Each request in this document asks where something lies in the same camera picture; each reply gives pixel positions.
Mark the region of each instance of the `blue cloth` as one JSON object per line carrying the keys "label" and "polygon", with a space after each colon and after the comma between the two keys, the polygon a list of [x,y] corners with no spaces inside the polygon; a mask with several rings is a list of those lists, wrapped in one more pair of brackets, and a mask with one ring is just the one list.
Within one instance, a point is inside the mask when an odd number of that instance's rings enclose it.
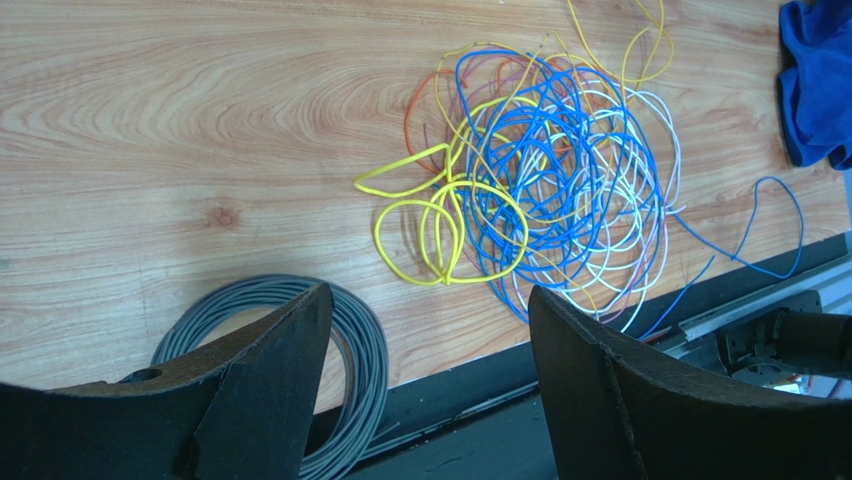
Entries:
{"label": "blue cloth", "polygon": [[796,65],[781,72],[781,123],[787,151],[800,167],[826,156],[852,167],[852,0],[781,7],[781,41]]}

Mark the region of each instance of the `yellow wire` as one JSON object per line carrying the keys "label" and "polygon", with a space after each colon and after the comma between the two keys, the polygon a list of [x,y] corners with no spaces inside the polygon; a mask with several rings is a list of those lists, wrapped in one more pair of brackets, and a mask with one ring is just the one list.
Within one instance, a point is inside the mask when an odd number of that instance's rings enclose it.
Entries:
{"label": "yellow wire", "polygon": [[[648,21],[652,24],[653,28],[657,30],[657,35],[656,35],[656,39],[654,41],[654,46],[653,46],[653,48],[651,49],[651,51],[648,55],[647,61],[645,62],[645,64],[642,67],[642,70],[641,70],[639,77],[635,78],[635,79],[627,78],[627,61],[628,61],[628,59],[630,57],[630,53],[632,52],[636,43],[639,41],[640,38],[642,38],[642,36],[644,36],[645,34],[650,32],[652,27],[643,28],[628,43],[627,48],[625,49],[625,52],[624,52],[624,57],[622,59],[621,72],[620,72],[621,74],[617,75],[617,74],[613,73],[610,69],[608,69],[598,59],[598,57],[592,52],[591,47],[589,46],[588,42],[586,41],[586,36],[583,33],[583,29],[580,26],[580,21],[577,17],[577,13],[574,9],[574,5],[573,5],[572,0],[566,0],[566,2],[568,4],[568,9],[571,13],[571,18],[574,21],[574,26],[577,29],[577,36],[580,39],[580,43],[583,45],[583,48],[585,49],[585,51],[588,54],[591,61],[588,61],[588,60],[586,60],[582,57],[579,57],[577,55],[573,55],[573,54],[569,53],[569,49],[568,49],[567,45],[565,44],[565,42],[562,41],[562,39],[559,37],[559,35],[556,34],[555,32],[550,32],[547,35],[545,35],[545,37],[542,39],[541,43],[539,44],[538,49],[532,55],[524,54],[521,51],[519,51],[519,50],[517,50],[513,47],[510,47],[508,45],[504,45],[502,43],[477,42],[477,43],[472,43],[470,45],[462,47],[458,50],[447,52],[446,54],[444,54],[441,57],[440,61],[438,62],[437,69],[436,69],[439,72],[442,70],[444,61],[447,58],[453,57],[453,56],[461,56],[461,55],[464,55],[465,53],[469,52],[470,50],[472,50],[474,48],[483,47],[483,46],[495,46],[495,47],[503,48],[505,50],[514,52],[516,55],[518,55],[521,58],[527,58],[527,59],[529,59],[529,61],[527,62],[526,68],[524,69],[524,72],[523,72],[523,75],[521,76],[520,81],[518,81],[517,86],[515,87],[515,89],[512,91],[512,93],[510,95],[505,96],[505,97],[501,97],[501,98],[496,98],[496,99],[491,100],[489,102],[485,102],[481,105],[478,105],[476,108],[474,108],[470,112],[470,116],[469,117],[466,116],[465,118],[463,118],[459,122],[458,125],[454,124],[453,121],[450,119],[450,116],[447,113],[447,110],[444,107],[443,102],[441,101],[441,96],[440,96],[440,92],[439,92],[439,85],[438,85],[439,82],[436,80],[434,82],[436,103],[438,105],[438,109],[440,110],[442,117],[444,118],[444,122],[446,123],[447,127],[449,127],[450,130],[453,132],[453,137],[450,140],[450,143],[441,143],[439,145],[435,145],[433,147],[430,147],[430,148],[423,150],[419,153],[416,153],[414,155],[405,157],[403,159],[392,162],[388,165],[385,165],[385,166],[376,168],[374,170],[371,170],[371,171],[364,173],[362,175],[359,175],[358,177],[355,178],[355,182],[354,182],[355,187],[358,190],[361,190],[362,192],[365,192],[365,193],[368,193],[368,194],[371,194],[371,195],[376,195],[376,196],[379,196],[379,197],[384,197],[384,198],[391,198],[391,199],[403,198],[402,200],[398,200],[398,201],[388,205],[387,207],[385,207],[384,210],[382,210],[382,212],[379,214],[378,218],[376,219],[376,224],[373,227],[373,240],[376,244],[376,249],[378,250],[379,256],[381,256],[381,258],[385,261],[385,263],[388,265],[388,267],[395,274],[397,274],[403,280],[410,282],[410,283],[413,283],[413,284],[416,284],[416,285],[436,285],[438,283],[444,283],[444,284],[447,284],[447,285],[451,285],[453,283],[491,282],[491,281],[497,280],[497,279],[504,277],[504,276],[508,275],[509,273],[511,273],[521,263],[521,261],[524,258],[525,253],[530,252],[533,255],[536,255],[537,257],[540,257],[541,259],[543,259],[546,263],[549,263],[554,268],[554,271],[558,272],[571,285],[573,285],[574,287],[581,290],[585,294],[585,296],[588,298],[588,300],[589,300],[589,302],[592,306],[592,309],[597,311],[597,306],[595,304],[594,298],[589,293],[588,290],[586,290],[582,285],[575,283],[571,278],[569,278],[568,275],[565,274],[564,272],[562,272],[562,270],[559,268],[559,266],[556,265],[552,260],[550,260],[545,254],[539,252],[536,249],[530,248],[529,245],[527,245],[527,243],[529,241],[529,233],[530,233],[530,228],[529,228],[529,224],[528,224],[528,220],[527,220],[528,218],[532,219],[532,220],[534,220],[538,223],[544,223],[544,224],[561,222],[561,221],[565,220],[566,218],[570,218],[570,217],[576,215],[578,212],[583,211],[585,208],[587,208],[591,204],[591,202],[594,201],[594,198],[589,199],[589,201],[584,206],[581,206],[581,207],[575,209],[570,214],[565,215],[563,217],[560,217],[558,219],[541,220],[541,219],[537,219],[537,218],[532,217],[528,212],[524,211],[523,208],[521,208],[521,206],[512,198],[512,196],[509,194],[508,190],[506,190],[506,187],[503,186],[498,181],[497,175],[491,170],[491,168],[485,162],[485,158],[483,156],[483,150],[485,148],[485,145],[481,146],[480,148],[476,148],[467,139],[468,132],[471,132],[472,130],[475,130],[479,133],[482,133],[486,138],[491,137],[492,136],[491,135],[492,134],[491,128],[493,128],[493,124],[489,127],[488,130],[485,130],[482,127],[474,127],[474,126],[469,125],[468,124],[468,118],[473,118],[476,115],[478,115],[483,109],[491,108],[491,107],[494,107],[495,105],[498,105],[498,104],[500,104],[499,110],[494,113],[494,116],[497,116],[497,117],[499,117],[500,114],[502,114],[503,110],[510,103],[512,103],[514,101],[528,103],[528,104],[531,104],[533,106],[537,105],[536,102],[532,99],[525,98],[525,97],[517,97],[516,95],[520,91],[520,89],[524,85],[524,83],[527,81],[527,78],[529,76],[530,71],[532,70],[533,65],[542,63],[542,60],[539,58],[539,53],[544,48],[545,43],[547,42],[547,40],[550,37],[554,37],[559,42],[560,46],[562,47],[562,52],[556,53],[556,54],[553,54],[553,55],[546,57],[543,60],[544,63],[547,63],[551,59],[554,59],[554,58],[567,58],[568,61],[571,63],[572,67],[574,67],[574,68],[572,68],[572,73],[575,76],[575,81],[577,81],[578,84],[581,82],[581,80],[579,78],[577,78],[577,70],[576,70],[575,62],[593,65],[597,70],[606,73],[607,75],[609,75],[610,77],[612,77],[613,79],[615,79],[619,83],[620,88],[621,88],[621,92],[620,92],[621,97],[622,97],[622,99],[625,103],[629,103],[629,101],[631,99],[627,98],[627,95],[626,95],[627,86],[626,86],[626,84],[628,84],[628,83],[635,84],[634,88],[636,90],[638,90],[641,83],[652,80],[652,79],[657,78],[658,76],[662,75],[662,73],[665,72],[669,68],[669,66],[671,65],[671,63],[674,59],[674,52],[675,52],[674,40],[671,38],[669,33],[665,30],[666,17],[665,17],[665,5],[663,3],[663,0],[659,0],[659,6],[660,6],[659,21],[657,19],[655,19],[650,14],[650,12],[645,7],[645,5],[642,3],[641,0],[635,0],[635,1],[636,1],[636,4],[639,6],[639,8],[642,10],[642,13],[645,15],[645,18],[647,18]],[[666,39],[666,41],[668,42],[669,47],[670,47],[669,57],[668,57],[666,63],[659,70],[657,70],[653,74],[649,75],[648,69],[650,68],[651,62],[653,61],[654,57],[657,54],[657,50],[658,50],[660,43],[661,43],[663,38]],[[535,74],[532,77],[532,82],[535,83],[537,78],[538,78],[538,70],[535,71]],[[611,91],[611,89],[608,87],[608,85],[604,85],[603,88]],[[591,101],[588,99],[588,97],[587,97],[588,95],[589,95],[588,92],[583,91],[583,99],[586,102],[587,108],[589,108],[589,110],[591,111],[592,110]],[[548,131],[550,131],[550,125],[549,124],[545,124],[545,127],[548,129]],[[510,140],[508,138],[504,137],[503,135],[494,133],[493,137],[497,138],[499,141],[510,143]],[[465,148],[469,148],[471,151],[475,152],[475,154],[476,154],[476,159],[474,161],[472,171],[475,172],[475,171],[478,171],[478,169],[480,167],[484,167],[486,172],[488,173],[488,175],[490,175],[491,178],[494,180],[494,184],[496,185],[496,187],[492,186],[489,183],[480,182],[476,179],[465,180],[464,178],[467,177],[467,174],[464,173],[464,172],[459,173],[459,174],[455,174],[455,175],[453,174],[453,168],[454,168],[456,162],[458,161],[458,159],[461,158],[462,153],[463,153]],[[612,169],[614,168],[614,166],[612,165],[612,162],[615,161],[614,151],[615,151],[614,148],[610,148],[610,154],[611,154],[610,156],[612,158],[609,162],[609,165],[607,165],[607,168],[610,169],[610,171],[612,171]],[[422,160],[424,158],[431,157],[435,154],[441,154],[441,153],[444,156],[444,162],[443,162],[444,167],[443,167],[442,171],[440,173],[436,174],[434,177],[432,177],[428,181],[423,182],[416,187],[413,187],[413,188],[410,188],[408,190],[404,190],[404,191],[401,191],[401,192],[390,192],[390,191],[381,190],[381,189],[378,189],[378,188],[368,187],[368,186],[363,184],[363,182],[365,180],[369,180],[371,178],[381,176],[385,173],[391,172],[391,171],[396,170],[398,168],[401,168],[401,167],[404,167],[404,166],[409,165],[411,163],[417,162],[418,160]],[[405,197],[410,197],[412,195],[415,195],[419,192],[422,192],[422,191],[428,189],[429,187],[431,187],[432,185],[441,184],[442,180],[443,180],[443,186],[440,189],[438,189],[438,191],[435,194],[432,195],[432,197],[429,199],[429,201],[420,200],[420,199],[413,199],[413,198],[405,198]],[[523,240],[521,242],[510,239],[510,238],[506,237],[504,234],[502,234],[499,231],[499,229],[497,229],[494,225],[492,225],[488,221],[487,218],[485,218],[485,214],[480,209],[475,209],[475,208],[472,209],[475,212],[475,214],[479,215],[480,219],[485,222],[485,224],[487,225],[488,228],[491,228],[492,231],[495,232],[497,235],[499,235],[504,241],[515,245],[519,249],[518,254],[517,254],[515,260],[512,262],[512,264],[507,266],[503,270],[501,270],[499,272],[492,273],[490,275],[482,275],[482,276],[477,276],[477,277],[454,277],[453,276],[453,271],[455,270],[456,266],[458,265],[458,262],[461,258],[461,255],[464,252],[464,245],[465,245],[465,236],[464,235],[465,235],[465,231],[466,231],[466,223],[465,223],[466,220],[465,220],[465,213],[462,210],[461,205],[459,203],[460,201],[463,201],[463,196],[459,193],[460,189],[469,189],[471,195],[475,195],[475,192],[476,192],[477,189],[481,189],[481,190],[485,190],[487,192],[490,192],[490,193],[498,196],[501,200],[503,200],[507,205],[509,205],[518,214],[518,218],[520,218],[521,224],[523,226],[523,235],[522,235]],[[444,205],[447,203],[448,198],[449,198],[449,201],[450,201],[450,204],[452,206],[453,211],[456,212],[455,217],[447,208],[444,207]],[[401,208],[401,207],[405,207],[405,206],[416,206],[416,207],[422,207],[423,208],[423,213],[420,217],[420,226],[419,226],[419,229],[418,229],[418,243],[419,243],[420,254],[423,258],[424,263],[432,271],[432,273],[435,275],[435,277],[432,278],[432,279],[421,280],[421,279],[413,278],[410,275],[403,272],[393,262],[393,260],[390,258],[390,256],[386,252],[384,245],[382,244],[381,227],[382,227],[382,224],[383,224],[385,218],[393,210],[396,210],[397,208]],[[486,207],[486,208],[487,208],[487,211],[492,212],[492,209],[490,209],[488,207]],[[428,223],[429,223],[429,217],[433,212],[435,214],[435,220],[433,222],[433,237],[434,237],[433,240],[435,241],[435,243],[434,243],[435,260],[434,261],[433,261],[432,258],[430,258],[428,248],[427,248],[427,245],[428,245],[429,242],[427,242],[427,238],[426,238],[426,231],[427,231],[427,226],[428,226]],[[450,236],[451,236],[451,239],[452,239],[452,250],[450,252],[450,256],[449,256],[449,259],[448,259],[447,262],[445,262],[445,258],[444,258],[444,254],[443,254],[443,246],[442,246],[441,233],[440,233],[441,232],[441,224],[443,222],[446,222],[449,225]]]}

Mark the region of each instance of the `wood grain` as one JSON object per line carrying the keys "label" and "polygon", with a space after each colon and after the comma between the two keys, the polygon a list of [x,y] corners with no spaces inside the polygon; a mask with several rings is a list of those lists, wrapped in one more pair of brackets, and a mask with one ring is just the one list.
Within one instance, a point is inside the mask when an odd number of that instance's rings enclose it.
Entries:
{"label": "wood grain", "polygon": [[[842,178],[793,169],[784,153],[780,3],[667,0],[677,55],[646,86],[681,137],[684,217],[728,248],[767,174],[798,195],[807,242],[849,227]],[[576,6],[610,65],[645,26],[627,0]],[[325,278],[369,303],[394,385],[528,340],[485,286],[397,279],[370,237],[386,202],[351,181],[404,156],[403,113],[445,51],[477,40],[532,50],[549,30],[580,52],[559,0],[4,1],[0,380],[117,380],[201,295],[270,272]],[[667,158],[662,137],[654,147]],[[389,248],[404,253],[394,228]],[[789,200],[767,186],[744,256],[795,247],[794,228]],[[654,294],[710,255],[677,226],[670,235]],[[718,261],[710,275],[734,268]],[[331,361],[319,409],[339,403],[341,376]]]}

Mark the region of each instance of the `wood knot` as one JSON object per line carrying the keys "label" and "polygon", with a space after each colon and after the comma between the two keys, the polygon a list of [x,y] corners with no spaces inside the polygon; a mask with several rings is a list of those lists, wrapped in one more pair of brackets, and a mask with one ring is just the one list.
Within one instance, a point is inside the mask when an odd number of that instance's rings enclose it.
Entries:
{"label": "wood knot", "polygon": [[214,207],[207,212],[207,228],[232,229],[240,224],[240,211],[233,207]]}

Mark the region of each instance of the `coiled gray cable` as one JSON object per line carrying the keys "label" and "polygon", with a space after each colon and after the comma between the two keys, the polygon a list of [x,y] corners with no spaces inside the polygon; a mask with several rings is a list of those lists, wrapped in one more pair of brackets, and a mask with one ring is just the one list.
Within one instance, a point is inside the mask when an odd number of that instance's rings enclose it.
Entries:
{"label": "coiled gray cable", "polygon": [[[198,347],[225,320],[260,307],[280,307],[313,285],[310,277],[261,275],[225,285],[195,303],[166,333],[152,365]],[[331,338],[346,367],[346,394],[340,419],[322,447],[302,459],[299,478],[339,479],[367,449],[385,408],[388,390],[388,350],[376,315],[347,290],[331,285],[334,298]]]}

